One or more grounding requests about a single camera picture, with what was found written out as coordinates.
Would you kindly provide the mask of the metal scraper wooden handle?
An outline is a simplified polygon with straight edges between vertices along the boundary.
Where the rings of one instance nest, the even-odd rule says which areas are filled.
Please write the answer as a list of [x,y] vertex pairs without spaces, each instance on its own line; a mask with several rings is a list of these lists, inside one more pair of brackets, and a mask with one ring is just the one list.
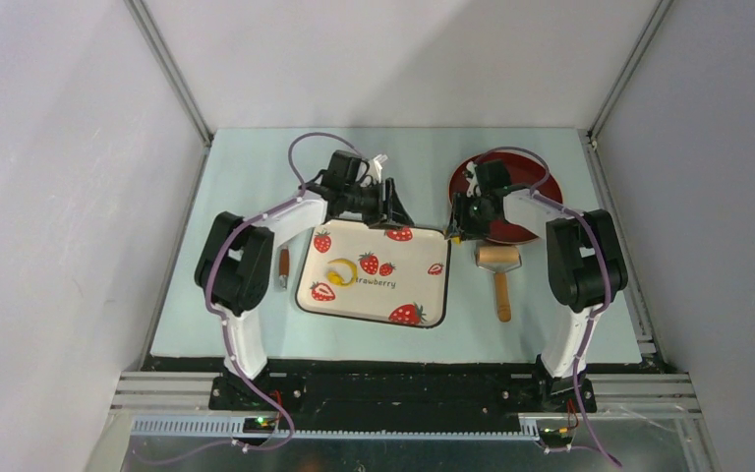
[[290,278],[290,251],[287,246],[282,247],[278,254],[278,274],[277,281],[278,287],[281,290],[288,288],[288,281]]

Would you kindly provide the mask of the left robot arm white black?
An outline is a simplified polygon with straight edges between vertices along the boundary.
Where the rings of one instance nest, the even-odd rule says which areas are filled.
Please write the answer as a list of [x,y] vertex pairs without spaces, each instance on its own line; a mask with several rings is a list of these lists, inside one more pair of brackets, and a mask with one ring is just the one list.
[[260,376],[267,363],[258,306],[271,281],[274,254],[295,236],[351,213],[370,229],[413,226],[392,178],[382,174],[388,158],[371,159],[338,150],[327,167],[301,180],[282,203],[242,217],[228,211],[213,221],[194,280],[203,290],[207,310],[220,318],[225,364],[238,380],[233,395],[248,409],[260,409],[271,397],[270,381]]

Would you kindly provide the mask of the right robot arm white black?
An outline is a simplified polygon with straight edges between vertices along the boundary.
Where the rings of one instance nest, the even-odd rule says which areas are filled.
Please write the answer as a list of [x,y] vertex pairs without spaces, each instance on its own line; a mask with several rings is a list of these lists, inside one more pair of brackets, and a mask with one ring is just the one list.
[[453,194],[445,236],[492,241],[497,222],[518,225],[546,244],[548,281],[564,317],[540,355],[547,375],[532,395],[544,410],[556,411],[572,396],[566,378],[586,367],[585,353],[595,325],[628,281],[611,215],[577,211],[543,195],[538,185],[514,184],[504,163],[469,161],[460,172],[467,187]]

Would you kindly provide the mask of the yellow dough trim scrap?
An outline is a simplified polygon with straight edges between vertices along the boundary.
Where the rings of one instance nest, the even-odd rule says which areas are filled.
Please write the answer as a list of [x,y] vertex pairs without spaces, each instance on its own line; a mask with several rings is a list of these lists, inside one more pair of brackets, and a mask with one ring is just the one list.
[[348,259],[334,259],[327,263],[325,277],[334,286],[348,287],[357,282],[358,266]]

